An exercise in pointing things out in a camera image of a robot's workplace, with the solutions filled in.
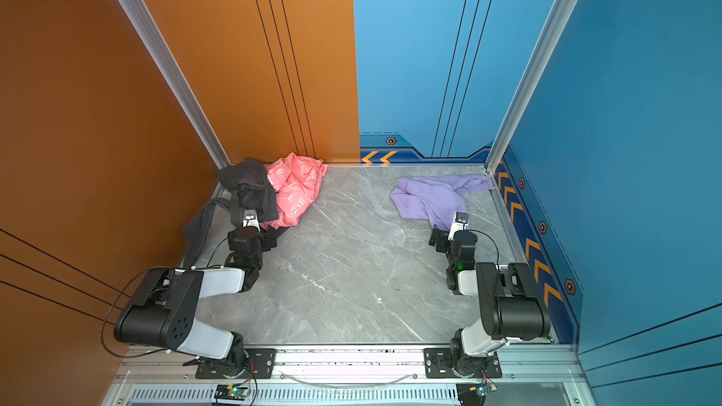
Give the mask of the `purple cloth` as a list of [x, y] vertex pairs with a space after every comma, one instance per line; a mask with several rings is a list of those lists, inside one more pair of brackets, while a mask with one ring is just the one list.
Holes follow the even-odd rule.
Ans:
[[463, 195], [493, 188], [491, 179], [478, 174], [400, 178], [390, 199], [401, 218], [426, 219], [432, 227], [450, 230], [457, 212], [468, 212]]

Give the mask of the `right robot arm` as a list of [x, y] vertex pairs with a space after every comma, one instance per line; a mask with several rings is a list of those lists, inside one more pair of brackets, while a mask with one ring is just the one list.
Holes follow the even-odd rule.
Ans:
[[479, 319], [456, 331], [447, 348], [424, 351], [431, 379], [499, 379], [498, 353], [515, 342], [549, 338], [552, 323], [526, 263], [477, 262], [481, 231], [434, 229], [430, 245], [447, 257], [447, 288], [478, 300]]

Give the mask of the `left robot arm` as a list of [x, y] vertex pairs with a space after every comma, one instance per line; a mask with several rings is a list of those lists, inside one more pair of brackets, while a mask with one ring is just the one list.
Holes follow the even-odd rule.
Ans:
[[241, 334], [200, 321], [197, 306], [202, 299], [250, 291], [261, 274], [263, 254], [276, 247], [283, 232], [255, 226], [231, 231], [231, 253], [220, 266], [151, 268], [115, 322], [116, 341], [190, 355], [185, 365], [197, 369], [197, 379], [271, 378], [275, 350], [246, 349]]

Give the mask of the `dark grey cloth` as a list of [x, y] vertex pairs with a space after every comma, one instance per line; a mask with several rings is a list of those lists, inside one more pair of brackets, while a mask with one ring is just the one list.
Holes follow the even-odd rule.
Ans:
[[246, 158], [238, 165], [219, 170], [217, 178], [220, 185], [231, 193], [231, 198], [212, 199], [182, 229], [187, 248], [180, 268], [190, 268], [197, 261], [207, 240], [216, 207], [229, 213], [235, 227], [242, 227], [243, 212], [246, 210], [255, 210], [262, 224], [279, 218], [276, 190], [268, 179], [265, 165], [260, 161]]

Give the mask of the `pink patterned cloth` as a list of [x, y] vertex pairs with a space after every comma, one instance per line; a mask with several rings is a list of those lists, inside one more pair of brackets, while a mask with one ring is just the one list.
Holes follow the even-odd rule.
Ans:
[[290, 153], [267, 168], [267, 178], [276, 191], [278, 219], [262, 223], [264, 229], [295, 227], [319, 197], [329, 170], [323, 160]]

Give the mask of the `left green circuit board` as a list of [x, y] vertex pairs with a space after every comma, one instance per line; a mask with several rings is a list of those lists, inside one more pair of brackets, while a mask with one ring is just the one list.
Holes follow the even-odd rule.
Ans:
[[216, 405], [249, 405], [253, 400], [252, 390], [247, 385], [216, 385], [213, 404]]

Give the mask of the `green circuit board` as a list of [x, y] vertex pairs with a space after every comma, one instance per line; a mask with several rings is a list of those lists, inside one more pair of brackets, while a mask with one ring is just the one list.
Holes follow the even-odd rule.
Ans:
[[253, 400], [252, 390], [247, 385], [216, 385], [213, 404], [216, 405], [249, 405]]
[[498, 391], [495, 383], [457, 383], [457, 398], [460, 406], [485, 406], [488, 396]]

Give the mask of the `right green circuit board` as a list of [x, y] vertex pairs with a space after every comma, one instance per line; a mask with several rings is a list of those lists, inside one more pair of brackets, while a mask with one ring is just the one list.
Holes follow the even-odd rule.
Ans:
[[485, 406], [488, 396], [498, 391], [495, 383], [457, 383], [457, 398], [460, 406]]

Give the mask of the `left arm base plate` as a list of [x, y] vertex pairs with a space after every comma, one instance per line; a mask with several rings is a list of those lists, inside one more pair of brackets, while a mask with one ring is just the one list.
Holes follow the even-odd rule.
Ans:
[[234, 351], [225, 359], [199, 359], [195, 377], [200, 380], [268, 380], [276, 362], [276, 349], [252, 348]]

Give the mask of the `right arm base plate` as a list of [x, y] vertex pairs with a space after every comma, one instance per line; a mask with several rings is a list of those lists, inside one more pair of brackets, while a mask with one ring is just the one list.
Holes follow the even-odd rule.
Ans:
[[423, 350], [424, 368], [429, 379], [501, 379], [501, 364], [496, 355], [471, 357], [463, 353], [454, 355], [448, 347]]

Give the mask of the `front aluminium rail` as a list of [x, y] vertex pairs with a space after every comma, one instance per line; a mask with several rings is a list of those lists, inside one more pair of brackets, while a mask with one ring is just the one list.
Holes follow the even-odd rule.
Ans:
[[105, 405], [216, 405], [216, 385], [247, 385], [249, 405], [460, 405], [457, 383], [495, 383], [485, 405], [592, 405], [595, 398], [567, 345], [516, 344], [498, 353], [501, 379], [429, 379], [423, 350], [441, 344], [251, 345], [276, 349], [268, 380], [200, 380], [190, 357], [143, 355], [133, 347]]

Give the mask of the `right aluminium frame post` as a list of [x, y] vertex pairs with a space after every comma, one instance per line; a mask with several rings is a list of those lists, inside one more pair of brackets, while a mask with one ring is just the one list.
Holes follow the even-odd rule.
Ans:
[[496, 172], [511, 143], [577, 3], [578, 0], [554, 0], [485, 163], [489, 177]]

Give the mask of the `aluminium frame post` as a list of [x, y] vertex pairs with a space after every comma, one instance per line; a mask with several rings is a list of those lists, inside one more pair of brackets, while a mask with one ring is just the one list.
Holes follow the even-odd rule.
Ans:
[[216, 166], [228, 167], [231, 160], [145, 1], [118, 0], [118, 3]]
[[485, 163], [489, 177], [496, 172], [511, 143], [577, 3], [578, 0], [554, 0]]

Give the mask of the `left aluminium frame post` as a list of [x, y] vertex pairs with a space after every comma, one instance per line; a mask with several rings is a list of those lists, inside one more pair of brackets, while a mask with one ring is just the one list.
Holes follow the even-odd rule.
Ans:
[[231, 160], [145, 1], [118, 0], [118, 3], [216, 166], [228, 167]]

